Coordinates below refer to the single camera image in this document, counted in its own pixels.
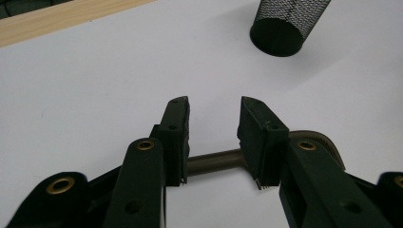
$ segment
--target metal rod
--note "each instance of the metal rod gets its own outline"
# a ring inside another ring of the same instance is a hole
[[[187,160],[187,176],[191,177],[236,167],[247,168],[240,149],[189,158]]]

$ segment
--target table surface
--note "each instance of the table surface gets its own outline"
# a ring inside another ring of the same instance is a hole
[[[239,147],[240,97],[336,144],[347,172],[402,171],[403,3],[331,2],[287,58],[251,43],[256,0],[159,0],[0,48],[0,227],[63,171],[92,180],[190,101],[191,156]],[[167,190],[167,227],[288,227],[278,188],[241,169]]]

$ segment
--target wooden edge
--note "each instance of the wooden edge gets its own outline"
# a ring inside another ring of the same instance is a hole
[[[73,27],[154,0],[73,0],[0,20],[0,47]]]

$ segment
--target pen holder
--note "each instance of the pen holder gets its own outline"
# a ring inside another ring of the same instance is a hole
[[[263,52],[286,57],[299,52],[331,0],[261,0],[250,30]]]

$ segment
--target metal ring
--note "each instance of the metal ring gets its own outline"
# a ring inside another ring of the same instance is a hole
[[[403,177],[397,176],[394,178],[394,182],[399,185],[399,187],[403,188]]]
[[[72,177],[63,177],[58,180],[55,180],[47,187],[47,192],[51,195],[58,195],[61,193],[65,193],[68,191],[75,183],[74,178]]]
[[[154,147],[154,142],[152,141],[141,141],[137,143],[137,149],[139,150],[149,150]]]
[[[297,143],[297,146],[304,150],[316,150],[317,149],[317,146],[314,143],[308,142],[308,141],[300,141]]]

